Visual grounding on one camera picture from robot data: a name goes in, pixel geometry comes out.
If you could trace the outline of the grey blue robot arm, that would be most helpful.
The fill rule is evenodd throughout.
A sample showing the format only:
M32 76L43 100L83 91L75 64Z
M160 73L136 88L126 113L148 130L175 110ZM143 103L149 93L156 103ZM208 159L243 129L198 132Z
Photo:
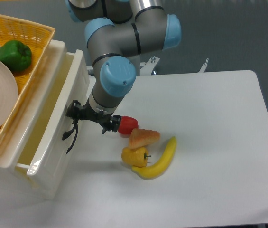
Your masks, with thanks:
M121 117L114 111L131 90L139 70L131 57L179 45L180 21L167 14L159 0L68 0L74 21L86 22L84 37L96 82L85 105L72 101L66 116L78 131L80 120L98 123L104 132L116 132Z

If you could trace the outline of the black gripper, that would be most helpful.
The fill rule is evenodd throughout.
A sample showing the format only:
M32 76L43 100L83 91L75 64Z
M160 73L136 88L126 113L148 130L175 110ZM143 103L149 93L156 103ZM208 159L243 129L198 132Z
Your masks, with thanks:
M104 111L94 111L89 103L86 103L81 110L81 103L73 100L68 106L66 114L72 119L72 124L76 124L79 120L89 120L101 124L102 134L113 131L117 132L122 117L120 115L105 114Z

